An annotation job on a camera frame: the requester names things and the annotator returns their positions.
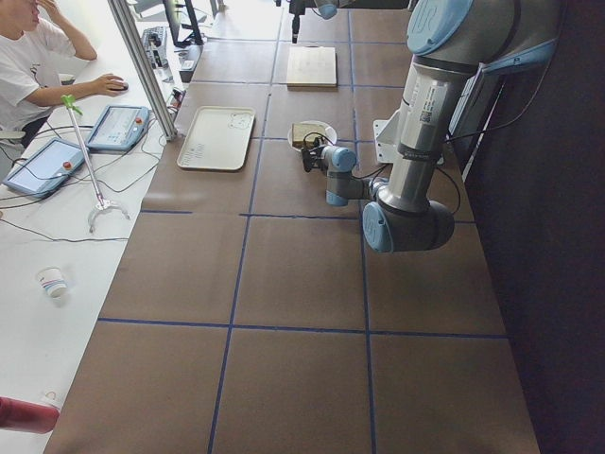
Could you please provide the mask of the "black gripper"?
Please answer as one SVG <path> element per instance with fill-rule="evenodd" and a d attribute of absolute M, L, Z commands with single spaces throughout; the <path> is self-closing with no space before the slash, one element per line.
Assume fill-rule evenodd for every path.
<path fill-rule="evenodd" d="M 301 20 L 300 16 L 304 15 L 304 0 L 290 0 L 288 11 L 294 15 L 291 23 L 291 42 L 296 44 L 299 40 Z"/>
<path fill-rule="evenodd" d="M 325 170 L 323 150 L 324 147 L 301 149 L 302 164 L 305 172 L 310 172 L 313 169 L 318 169 L 320 171 Z"/>

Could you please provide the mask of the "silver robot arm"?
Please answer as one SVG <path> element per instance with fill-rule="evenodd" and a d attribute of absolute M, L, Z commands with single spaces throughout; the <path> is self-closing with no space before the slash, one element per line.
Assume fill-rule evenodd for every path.
<path fill-rule="evenodd" d="M 554 51 L 560 1 L 377 2 L 407 8 L 406 43 L 412 54 L 400 108 L 385 128 L 393 132 L 388 179 L 353 175 L 355 154 L 318 134 L 302 140 L 306 171 L 327 178 L 326 200 L 345 206 L 365 200 L 363 233 L 380 253 L 434 250 L 454 231 L 452 213 L 427 190 L 458 100 L 480 69 L 523 70 Z"/>
<path fill-rule="evenodd" d="M 352 1 L 291 0 L 288 6 L 288 12 L 293 16 L 291 23 L 291 42 L 293 44 L 298 42 L 301 17 L 305 15 L 307 9 L 314 9 L 322 19 L 329 20 L 337 14 L 338 9 L 345 8 L 350 4 L 352 4 Z"/>

